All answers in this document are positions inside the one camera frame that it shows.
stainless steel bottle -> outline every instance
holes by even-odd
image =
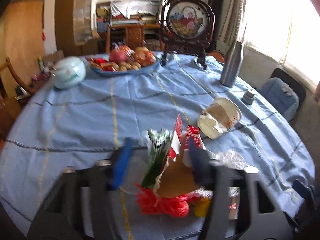
[[[242,42],[233,41],[220,77],[221,84],[227,87],[232,87],[235,84],[243,60],[243,48]]]

white cloth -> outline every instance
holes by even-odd
[[[152,14],[156,15],[159,8],[159,2],[152,1],[128,1],[128,2],[112,2],[110,4],[113,17],[122,14],[125,18],[130,19],[135,14]]]

door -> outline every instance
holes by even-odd
[[[3,15],[5,53],[10,58],[12,66],[25,83],[31,82],[31,77],[39,73],[37,58],[44,56],[42,40],[43,1],[25,0],[10,3]],[[10,97],[17,85],[12,77],[2,77],[4,88]]]

blue plate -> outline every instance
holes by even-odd
[[[155,70],[158,66],[160,65],[160,60],[156,57],[156,63],[147,66],[147,67],[142,67],[139,70],[128,70],[128,71],[102,71],[99,68],[96,68],[94,66],[91,66],[91,69],[97,73],[99,73],[100,75],[103,76],[119,76],[119,75],[128,75],[128,74],[134,74],[134,75],[138,75],[138,74],[142,74],[142,73],[151,73],[153,70]]]

blue tablecloth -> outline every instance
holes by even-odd
[[[310,185],[315,175],[307,149],[262,96],[258,94],[251,106],[241,101],[251,88],[247,83],[238,78],[234,87],[224,87],[219,82],[222,66],[213,57],[206,62],[205,71],[193,56],[169,55],[167,65],[153,73],[114,78],[100,76],[86,62],[87,77],[80,85],[59,91],[48,82],[19,116],[0,159],[0,201],[17,227],[28,232],[41,201],[65,167],[91,167],[126,137],[136,140],[136,152],[144,152],[143,131],[172,129],[179,113],[185,127],[195,124],[215,97],[231,99],[243,117],[227,134],[205,138],[207,149],[239,152],[259,168],[280,207],[294,215],[302,199],[292,182],[299,179]],[[183,219],[141,215],[134,196],[115,192],[115,219],[123,239],[128,234],[122,201],[133,239],[187,239],[197,235],[203,223],[192,212]]]

